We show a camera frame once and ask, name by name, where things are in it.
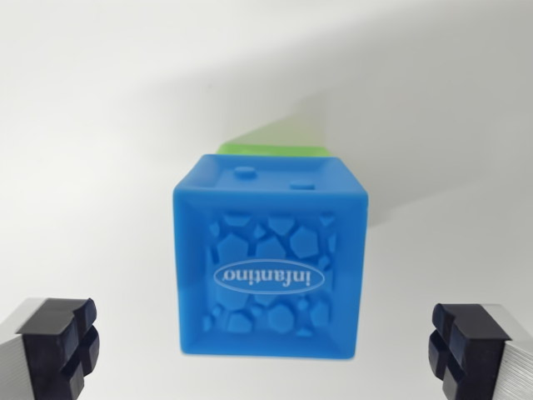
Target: white background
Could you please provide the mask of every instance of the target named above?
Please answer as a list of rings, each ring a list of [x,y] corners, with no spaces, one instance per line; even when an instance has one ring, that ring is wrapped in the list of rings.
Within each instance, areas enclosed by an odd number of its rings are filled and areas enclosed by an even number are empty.
[[[91,297],[90,399],[440,399],[435,303],[533,332],[533,3],[0,1],[0,318]],[[294,112],[371,196],[356,358],[183,356],[172,189]]]

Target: textured stone pattern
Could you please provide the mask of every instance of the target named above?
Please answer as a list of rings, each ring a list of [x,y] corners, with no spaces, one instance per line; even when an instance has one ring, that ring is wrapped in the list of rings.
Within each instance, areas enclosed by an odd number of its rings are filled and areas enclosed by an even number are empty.
[[[267,332],[311,338],[327,329],[334,285],[336,219],[331,213],[284,217],[215,212],[207,224],[205,333]],[[319,269],[323,285],[296,294],[250,294],[217,285],[221,266],[254,258],[286,259]]]

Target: white oval label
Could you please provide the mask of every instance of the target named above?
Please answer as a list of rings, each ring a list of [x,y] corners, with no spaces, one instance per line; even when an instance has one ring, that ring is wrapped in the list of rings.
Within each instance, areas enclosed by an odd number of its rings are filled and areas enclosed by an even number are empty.
[[[257,259],[234,262],[213,275],[220,286],[252,294],[291,294],[314,290],[324,284],[324,274],[301,262]]]

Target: blue cube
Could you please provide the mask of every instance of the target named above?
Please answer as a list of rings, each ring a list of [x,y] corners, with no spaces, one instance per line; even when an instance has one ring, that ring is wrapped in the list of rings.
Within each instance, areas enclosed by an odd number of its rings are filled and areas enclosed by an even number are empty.
[[[353,357],[367,206],[339,158],[203,156],[174,191],[183,352]]]

